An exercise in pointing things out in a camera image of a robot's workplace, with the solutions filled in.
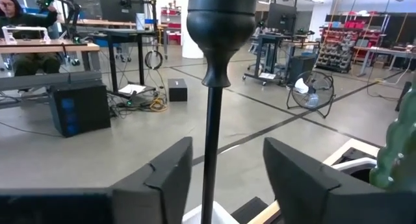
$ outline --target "black knob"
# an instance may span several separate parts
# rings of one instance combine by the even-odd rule
[[[208,62],[202,84],[228,87],[229,59],[255,28],[256,0],[189,0],[187,28]]]

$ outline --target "paper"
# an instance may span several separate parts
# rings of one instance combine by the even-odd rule
[[[262,72],[259,75],[259,78],[263,78],[263,79],[274,79],[274,77],[276,77],[275,74],[269,74],[269,73],[265,73],[265,72]]]
[[[136,85],[136,84],[128,84],[126,87],[122,88],[121,90],[118,90],[118,92],[121,93],[126,93],[126,94],[133,94],[133,92],[135,91],[136,93],[140,93],[143,92],[143,90],[145,89],[145,86],[140,86],[140,85]]]

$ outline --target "concrete floor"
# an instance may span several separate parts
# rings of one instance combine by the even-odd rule
[[[103,51],[103,81],[108,85],[109,65],[106,50]],[[138,81],[136,56],[133,50],[133,61],[126,67],[125,76],[130,81]],[[372,95],[397,98],[403,83],[410,80],[410,74],[405,74],[398,85],[390,87],[373,84],[373,79],[394,75],[396,71],[374,69],[369,83],[368,76],[357,78],[334,73],[337,97],[331,114],[322,119],[302,109],[287,110],[285,88],[273,84],[261,86],[261,82],[250,78],[242,81],[243,73],[254,59],[244,48],[228,66],[232,86],[225,89],[223,96],[215,188],[215,200],[228,212],[255,196],[266,203],[274,200],[262,157],[264,137],[281,140],[317,160],[324,160],[351,138],[382,146],[387,126],[397,117],[396,102],[371,97],[367,89]],[[121,62],[118,66],[124,69]],[[166,112],[135,112],[125,119],[113,119],[111,129],[65,139],[0,125],[0,188],[109,186],[182,137],[191,136],[194,167],[186,211],[198,206],[202,199],[207,106],[207,88],[201,85],[205,70],[204,60],[181,58],[180,47],[170,46],[169,59],[159,71],[165,84],[169,78],[185,80],[189,88],[188,102],[170,103]],[[145,71],[145,75],[148,73],[157,86],[162,85],[155,71]],[[395,82],[398,76],[388,81]],[[127,79],[122,79],[122,86]],[[146,84],[154,85],[151,79]],[[0,110],[0,122],[58,135],[47,105],[27,103],[23,107]]]

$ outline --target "white pillar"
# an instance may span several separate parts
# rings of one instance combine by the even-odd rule
[[[313,5],[311,24],[309,30],[314,31],[315,35],[312,35],[312,40],[320,38],[319,27],[324,26],[325,18],[327,14],[332,14],[332,2],[334,0],[324,0],[323,4],[315,3]]]
[[[184,58],[203,58],[202,50],[189,36],[187,29],[188,0],[181,0],[181,45],[182,57]]]

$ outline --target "electric fan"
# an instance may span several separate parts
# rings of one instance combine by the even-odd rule
[[[289,106],[290,97],[298,104],[297,106]],[[287,96],[286,106],[288,109],[305,108],[316,111],[326,118],[331,111],[334,98],[333,78],[319,71],[307,71],[296,79],[296,83]],[[323,114],[319,109],[327,105],[330,107],[327,113]]]

